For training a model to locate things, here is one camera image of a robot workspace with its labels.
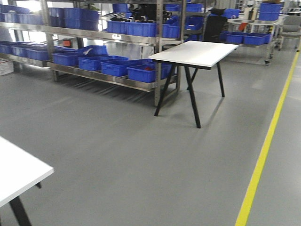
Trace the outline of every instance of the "gray floor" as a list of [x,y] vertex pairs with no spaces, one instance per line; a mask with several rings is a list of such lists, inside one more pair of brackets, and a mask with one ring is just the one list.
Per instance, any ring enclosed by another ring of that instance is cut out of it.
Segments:
[[[75,76],[55,83],[30,66],[1,76],[0,135],[55,168],[43,189],[21,196],[32,224],[233,226],[295,54],[285,46],[270,66],[234,62],[239,52],[223,60],[225,98],[216,68],[201,71],[202,129],[184,78],[154,117],[152,93]],[[258,223],[255,211],[249,225],[282,225]],[[0,214],[16,225],[8,205]]]

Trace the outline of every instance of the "shelf post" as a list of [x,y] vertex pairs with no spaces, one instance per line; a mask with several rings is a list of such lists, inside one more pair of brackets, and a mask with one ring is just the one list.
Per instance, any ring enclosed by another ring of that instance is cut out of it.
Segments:
[[[44,25],[50,26],[50,18],[49,18],[49,10],[48,10],[48,5],[47,5],[47,0],[40,0],[40,5],[41,5],[41,9],[42,9]],[[47,42],[47,50],[48,50],[49,60],[52,61],[52,53],[54,52],[52,34],[46,33],[46,42]]]

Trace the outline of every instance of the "table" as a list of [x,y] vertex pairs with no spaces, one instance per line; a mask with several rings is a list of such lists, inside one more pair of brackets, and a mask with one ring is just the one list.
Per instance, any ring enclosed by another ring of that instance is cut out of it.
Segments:
[[21,226],[31,226],[19,195],[54,172],[54,169],[0,137],[0,207],[10,204]]
[[[158,63],[171,64],[171,70],[165,82],[162,95],[160,97],[155,116],[158,116],[164,95],[168,88],[170,79],[174,74],[174,69],[176,66],[183,66],[185,69],[188,90],[190,92],[190,98],[192,103],[192,108],[197,124],[197,128],[201,128],[201,124],[198,116],[198,108],[193,92],[192,82],[197,73],[198,69],[211,70],[214,65],[217,65],[217,71],[221,86],[222,97],[225,97],[223,83],[222,83],[222,73],[220,67],[220,61],[235,50],[238,45],[224,44],[224,43],[213,43],[213,42],[200,42],[200,41],[188,41],[186,43],[180,44],[176,47],[170,48],[168,50],[156,53],[149,58]],[[195,68],[193,76],[190,76],[189,68]]]

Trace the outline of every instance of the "blue plastic bin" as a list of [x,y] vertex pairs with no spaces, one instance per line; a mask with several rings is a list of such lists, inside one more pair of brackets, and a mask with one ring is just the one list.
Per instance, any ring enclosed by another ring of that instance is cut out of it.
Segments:
[[185,20],[185,29],[186,30],[198,30],[204,24],[204,19],[198,16],[189,16]]
[[90,57],[99,56],[99,55],[108,55],[106,46],[86,46],[77,50],[80,54],[88,55]]
[[84,56],[79,58],[79,68],[88,71],[100,71],[102,69],[101,62],[116,60],[128,60],[124,56]]
[[11,54],[19,57],[27,57],[27,49],[33,47],[34,45],[11,46]]
[[73,29],[98,31],[99,22],[65,18],[65,27]]
[[145,37],[155,37],[157,33],[157,25],[153,23],[127,23],[127,34]]
[[126,34],[127,33],[127,23],[124,21],[107,21],[108,28],[107,32],[111,33],[119,33],[119,34]]
[[179,4],[165,4],[165,9],[167,11],[177,12],[177,11],[180,11],[180,5]]
[[279,12],[277,13],[266,13],[266,12],[259,12],[259,20],[266,20],[266,21],[274,21],[278,20]]
[[0,4],[0,12],[1,13],[8,13],[9,11],[15,11],[16,13],[20,14],[29,14],[30,10],[28,8],[23,8],[19,6],[10,6],[10,5],[1,5]]
[[52,27],[64,27],[64,19],[61,17],[50,16],[50,26]]
[[20,15],[17,13],[3,13],[4,22],[7,23],[20,23]]
[[64,8],[64,16],[73,20],[99,21],[97,11],[92,11],[83,8]]
[[263,34],[256,34],[256,33],[249,33],[244,35],[244,44],[247,45],[263,45],[265,40],[265,35]]
[[220,33],[220,41],[226,41],[226,35],[229,34],[229,33],[231,33],[231,32],[229,32],[229,31],[222,31]]
[[226,34],[226,42],[236,44],[243,43],[244,34],[243,32],[230,32]]
[[67,52],[67,53],[53,53],[53,63],[65,66],[77,66],[79,65],[79,57],[84,55],[78,52]]
[[128,5],[126,3],[113,4],[114,13],[126,13],[128,11]]
[[203,4],[190,3],[186,5],[187,12],[202,12]]
[[49,16],[61,17],[64,18],[64,9],[63,8],[48,8]]
[[278,13],[281,10],[282,4],[261,3],[259,11],[266,13]]
[[[148,67],[152,68],[152,69],[156,69],[156,63],[155,62],[147,62],[145,63],[145,65],[147,65]],[[169,64],[161,64],[161,79],[165,79],[167,78],[169,71],[171,69],[172,65]]]
[[113,76],[125,76],[127,75],[127,67],[142,65],[146,62],[150,62],[150,59],[142,60],[128,60],[128,61],[109,61],[102,62],[102,73]]

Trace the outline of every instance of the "metal shelf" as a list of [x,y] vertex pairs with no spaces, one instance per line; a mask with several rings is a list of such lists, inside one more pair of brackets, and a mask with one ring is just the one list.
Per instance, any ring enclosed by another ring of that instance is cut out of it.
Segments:
[[48,67],[47,63],[49,62],[49,61],[34,60],[26,57],[14,56],[14,55],[4,54],[4,53],[0,53],[0,58],[19,62],[19,63],[24,63],[28,65],[38,66],[38,67]]
[[102,74],[100,72],[92,72],[92,71],[86,71],[79,69],[77,67],[70,67],[70,66],[64,66],[64,65],[57,65],[54,63],[48,63],[48,66],[51,70],[57,71],[57,72],[63,72],[67,74],[73,74],[80,77],[85,77],[89,79],[94,79],[97,81],[104,81],[107,83],[112,83],[115,85],[125,86],[133,89],[139,89],[142,91],[153,91],[155,89],[155,83],[146,83],[146,82],[140,82],[140,81],[134,81],[127,79],[125,77],[116,77],[111,76],[107,74]]

